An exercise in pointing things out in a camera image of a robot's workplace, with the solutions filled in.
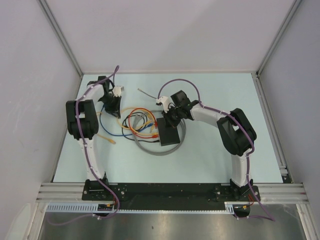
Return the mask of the black network switch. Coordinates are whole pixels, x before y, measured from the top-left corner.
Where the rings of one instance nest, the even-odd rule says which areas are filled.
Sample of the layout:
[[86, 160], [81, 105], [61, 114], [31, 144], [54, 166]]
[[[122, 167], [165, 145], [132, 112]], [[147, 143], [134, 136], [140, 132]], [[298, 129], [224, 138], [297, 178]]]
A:
[[181, 142], [177, 128], [166, 126], [166, 122], [163, 117], [157, 118], [156, 121], [159, 141], [162, 147], [176, 145]]

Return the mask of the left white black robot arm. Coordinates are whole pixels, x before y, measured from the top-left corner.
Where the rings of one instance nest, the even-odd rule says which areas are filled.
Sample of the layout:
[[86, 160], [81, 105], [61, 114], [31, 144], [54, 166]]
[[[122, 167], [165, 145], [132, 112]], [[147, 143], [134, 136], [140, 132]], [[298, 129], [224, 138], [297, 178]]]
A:
[[96, 138], [99, 121], [96, 104], [102, 103], [102, 109], [107, 114], [119, 119], [123, 91], [122, 86], [116, 86], [110, 78], [101, 75], [96, 81], [87, 84], [81, 97], [69, 100], [65, 104], [68, 133], [80, 145], [86, 161], [86, 180], [97, 183], [93, 188], [93, 194], [100, 200], [110, 196], [111, 188], [108, 186], [105, 168], [98, 160]]

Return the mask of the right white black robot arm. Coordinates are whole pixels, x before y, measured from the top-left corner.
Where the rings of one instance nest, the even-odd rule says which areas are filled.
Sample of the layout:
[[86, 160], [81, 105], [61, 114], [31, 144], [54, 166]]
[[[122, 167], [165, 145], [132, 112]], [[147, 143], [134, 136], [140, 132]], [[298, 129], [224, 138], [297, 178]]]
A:
[[257, 134], [244, 112], [240, 108], [229, 113], [211, 109], [199, 100], [190, 101], [182, 90], [170, 98], [157, 98], [156, 104], [163, 107], [162, 116], [169, 127], [192, 120], [218, 128], [223, 146], [231, 154], [230, 194], [237, 201], [247, 197], [253, 184], [247, 157], [254, 151]]

